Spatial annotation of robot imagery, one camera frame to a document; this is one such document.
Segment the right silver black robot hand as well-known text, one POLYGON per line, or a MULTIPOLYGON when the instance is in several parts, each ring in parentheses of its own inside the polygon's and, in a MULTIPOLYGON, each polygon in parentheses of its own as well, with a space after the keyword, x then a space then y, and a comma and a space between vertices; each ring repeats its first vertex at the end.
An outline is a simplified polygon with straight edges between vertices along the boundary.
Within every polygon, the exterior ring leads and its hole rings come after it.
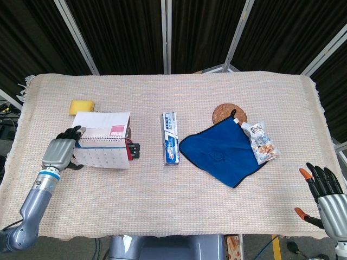
POLYGON ((312 217, 298 207, 294 209, 296 214, 303 221, 324 230, 331 239, 347 243, 347 194, 330 169, 309 162, 306 166, 307 170, 300 168, 299 172, 309 186, 320 217, 312 217))

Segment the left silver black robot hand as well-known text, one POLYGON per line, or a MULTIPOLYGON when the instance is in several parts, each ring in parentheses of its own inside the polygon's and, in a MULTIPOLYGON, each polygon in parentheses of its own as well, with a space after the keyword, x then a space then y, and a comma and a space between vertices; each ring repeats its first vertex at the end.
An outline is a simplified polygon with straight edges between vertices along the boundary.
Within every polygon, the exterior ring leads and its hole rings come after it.
POLYGON ((75 126, 68 128, 64 132, 57 135, 53 139, 42 159, 42 167, 48 168, 53 167, 58 171, 63 171, 66 168, 78 171, 83 168, 83 165, 77 165, 72 162, 75 158, 73 155, 74 149, 78 141, 86 131, 85 127, 75 126))

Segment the white desk calendar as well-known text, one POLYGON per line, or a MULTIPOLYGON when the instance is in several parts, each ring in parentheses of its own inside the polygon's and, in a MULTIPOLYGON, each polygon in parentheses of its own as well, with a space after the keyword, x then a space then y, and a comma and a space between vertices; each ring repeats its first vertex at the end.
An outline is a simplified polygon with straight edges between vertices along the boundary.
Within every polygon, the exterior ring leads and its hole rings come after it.
POLYGON ((130 112, 77 112, 73 126, 86 129, 74 150, 77 162, 90 167, 128 169, 129 121, 130 112))

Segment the yellow sponge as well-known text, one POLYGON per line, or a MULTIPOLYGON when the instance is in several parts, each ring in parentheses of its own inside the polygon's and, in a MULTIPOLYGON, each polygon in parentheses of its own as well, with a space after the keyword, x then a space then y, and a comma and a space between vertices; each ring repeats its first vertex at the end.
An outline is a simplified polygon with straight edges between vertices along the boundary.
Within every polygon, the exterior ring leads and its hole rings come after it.
POLYGON ((69 115, 76 116, 78 112, 93 112, 94 101, 91 100, 72 100, 69 108, 69 115))

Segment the black box with red marks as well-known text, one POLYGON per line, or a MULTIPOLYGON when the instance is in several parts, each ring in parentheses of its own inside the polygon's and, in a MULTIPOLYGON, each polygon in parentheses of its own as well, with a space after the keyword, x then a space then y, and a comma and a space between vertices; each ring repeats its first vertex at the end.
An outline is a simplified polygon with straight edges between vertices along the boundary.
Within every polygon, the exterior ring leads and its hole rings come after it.
POLYGON ((140 144, 138 144, 138 143, 129 143, 128 144, 128 148, 129 148, 132 160, 140 158, 140 144))

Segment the silver blue snack bag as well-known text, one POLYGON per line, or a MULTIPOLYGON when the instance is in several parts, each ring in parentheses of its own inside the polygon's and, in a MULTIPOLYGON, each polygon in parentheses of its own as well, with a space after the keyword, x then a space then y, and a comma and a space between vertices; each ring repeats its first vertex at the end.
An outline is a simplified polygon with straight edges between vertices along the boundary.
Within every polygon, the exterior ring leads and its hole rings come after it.
POLYGON ((243 122, 241 128, 246 136, 249 137, 250 146, 259 165, 273 160, 280 155, 280 151, 270 140, 263 121, 255 124, 243 122))

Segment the blue white toothpaste box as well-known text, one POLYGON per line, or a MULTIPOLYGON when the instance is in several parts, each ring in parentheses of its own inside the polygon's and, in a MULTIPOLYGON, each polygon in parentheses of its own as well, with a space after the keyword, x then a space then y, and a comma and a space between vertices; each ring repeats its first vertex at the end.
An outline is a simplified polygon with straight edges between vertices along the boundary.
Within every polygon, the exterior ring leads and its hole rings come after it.
POLYGON ((162 115, 164 165, 178 165, 180 162, 177 117, 175 112, 162 115))

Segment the beige woven tablecloth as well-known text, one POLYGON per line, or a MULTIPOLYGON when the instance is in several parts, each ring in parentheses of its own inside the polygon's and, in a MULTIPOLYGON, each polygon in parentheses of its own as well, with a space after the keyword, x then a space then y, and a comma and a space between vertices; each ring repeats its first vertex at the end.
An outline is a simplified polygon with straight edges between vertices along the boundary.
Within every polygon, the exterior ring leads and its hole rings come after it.
POLYGON ((307 76, 265 71, 132 76, 41 74, 30 79, 0 185, 0 228, 19 210, 41 169, 50 141, 69 128, 72 100, 102 112, 130 112, 140 158, 128 170, 84 167, 61 174, 39 234, 59 239, 110 235, 280 234, 321 239, 299 219, 318 217, 299 173, 306 163, 340 169, 315 83, 307 76), (185 158, 163 163, 160 116, 174 111, 180 139, 211 126, 213 110, 235 103, 248 121, 263 121, 280 155, 236 188, 185 158))

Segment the dark pleated screen panel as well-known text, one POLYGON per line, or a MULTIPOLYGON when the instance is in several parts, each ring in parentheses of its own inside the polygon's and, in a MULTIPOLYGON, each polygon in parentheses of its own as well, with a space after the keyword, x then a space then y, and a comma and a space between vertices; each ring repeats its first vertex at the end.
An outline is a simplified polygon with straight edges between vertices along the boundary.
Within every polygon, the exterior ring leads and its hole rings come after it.
POLYGON ((16 96, 28 75, 89 75, 53 0, 0 0, 0 89, 16 96))
POLYGON ((194 73, 226 60, 246 0, 173 0, 173 74, 194 73))
POLYGON ((300 74, 347 24, 347 0, 255 0, 231 64, 300 74))
POLYGON ((101 75, 163 74, 161 0, 66 0, 101 75))

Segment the blue cloth black trim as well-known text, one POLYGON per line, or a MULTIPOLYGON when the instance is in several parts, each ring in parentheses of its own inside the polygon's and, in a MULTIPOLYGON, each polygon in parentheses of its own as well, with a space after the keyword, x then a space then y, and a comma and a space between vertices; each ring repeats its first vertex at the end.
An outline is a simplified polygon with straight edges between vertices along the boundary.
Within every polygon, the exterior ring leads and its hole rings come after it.
POLYGON ((231 188, 265 166, 258 164, 235 114, 233 109, 229 117, 179 143, 181 155, 231 188))

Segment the round woven rattan coaster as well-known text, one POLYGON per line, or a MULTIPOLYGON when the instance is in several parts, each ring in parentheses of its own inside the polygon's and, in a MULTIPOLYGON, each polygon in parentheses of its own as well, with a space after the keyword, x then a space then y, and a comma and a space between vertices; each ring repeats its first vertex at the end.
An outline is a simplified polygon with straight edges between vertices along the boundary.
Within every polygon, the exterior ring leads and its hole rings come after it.
POLYGON ((239 120, 239 125, 248 121, 243 109, 233 103, 224 103, 217 106, 213 111, 212 122, 215 125, 231 115, 239 120))

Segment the grey robot torso base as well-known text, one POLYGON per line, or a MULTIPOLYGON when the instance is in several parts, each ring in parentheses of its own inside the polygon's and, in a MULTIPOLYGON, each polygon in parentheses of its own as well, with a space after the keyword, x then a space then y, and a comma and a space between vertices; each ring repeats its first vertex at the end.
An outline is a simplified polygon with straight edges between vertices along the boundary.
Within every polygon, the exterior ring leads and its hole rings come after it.
POLYGON ((107 260, 227 260, 224 235, 113 236, 107 260))

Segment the white screen frame post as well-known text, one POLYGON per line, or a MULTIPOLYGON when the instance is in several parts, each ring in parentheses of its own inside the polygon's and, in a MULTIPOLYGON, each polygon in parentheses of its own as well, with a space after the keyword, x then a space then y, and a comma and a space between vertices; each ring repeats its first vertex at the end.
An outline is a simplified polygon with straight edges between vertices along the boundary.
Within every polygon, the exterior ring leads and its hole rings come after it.
POLYGON ((160 0, 163 73, 172 73, 172 0, 160 0))
POLYGON ((83 59, 85 60, 88 68, 90 69, 92 75, 99 76, 99 70, 94 62, 92 54, 83 38, 83 35, 71 13, 71 10, 66 2, 66 0, 53 0, 62 19, 64 20, 73 40, 75 41, 77 48, 79 49, 83 59))
POLYGON ((319 52, 319 54, 301 72, 301 75, 312 76, 331 55, 347 41, 347 23, 336 33, 332 40, 319 52))
POLYGON ((246 26, 246 23, 248 21, 248 18, 249 18, 249 15, 251 13, 251 10, 252 10, 252 7, 253 7, 254 3, 255 3, 255 0, 246 0, 245 1, 245 4, 244 4, 244 7, 243 7, 241 16, 239 18, 239 22, 237 24, 236 30, 234 32, 234 36, 233 36, 232 42, 230 44, 230 47, 229 47, 229 50, 228 50, 225 62, 223 64, 223 66, 222 66, 222 72, 227 72, 228 71, 228 68, 229 68, 229 66, 231 64, 231 61, 232 61, 233 57, 234 57, 234 54, 236 52, 238 43, 240 41, 240 38, 242 36, 242 33, 244 31, 244 28, 246 26))

